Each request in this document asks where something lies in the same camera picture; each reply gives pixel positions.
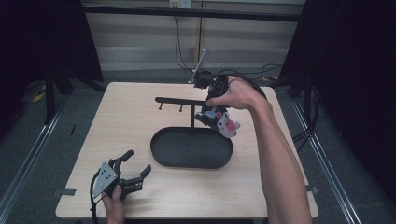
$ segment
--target gray floor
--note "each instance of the gray floor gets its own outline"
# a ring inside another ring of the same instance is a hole
[[[275,75],[276,71],[266,74],[267,77]],[[181,69],[105,72],[105,83],[102,85],[106,86],[112,81],[186,83],[190,77],[190,73]],[[77,222],[76,219],[56,217],[55,209],[60,198],[56,192],[58,189],[62,189],[67,182],[103,93],[94,91],[78,81],[72,80],[72,82],[75,90],[71,95],[57,94],[57,105],[60,106],[61,102],[65,102],[64,109],[61,111],[48,141],[32,165],[32,170],[12,204],[12,209],[9,214],[4,215],[3,212],[3,217],[6,216],[5,223]],[[261,81],[260,84],[266,85],[268,82]],[[30,101],[38,90],[37,87],[26,92],[19,119],[14,122],[7,135],[1,139],[0,158],[3,169],[0,170],[2,180],[0,192],[2,199],[4,199],[5,192],[12,192],[13,189],[10,189],[9,186],[15,176],[18,176],[19,169],[43,129],[46,117],[45,100],[38,103]],[[292,103],[293,101],[300,102],[302,98],[290,99],[287,95],[287,88],[276,89],[276,95],[291,135],[300,133],[303,126]],[[356,160],[348,145],[339,137],[337,129],[323,105],[318,112],[315,132],[346,194],[356,208],[361,223],[396,223],[395,206]],[[297,142],[296,146],[298,147],[302,142]],[[309,142],[304,145],[299,155],[311,187],[317,190],[315,199],[319,215],[314,218],[314,223],[348,223]],[[81,221],[82,223],[92,223],[89,219]],[[145,221],[145,223],[160,222],[159,220]],[[231,220],[221,220],[221,223],[232,222]]]

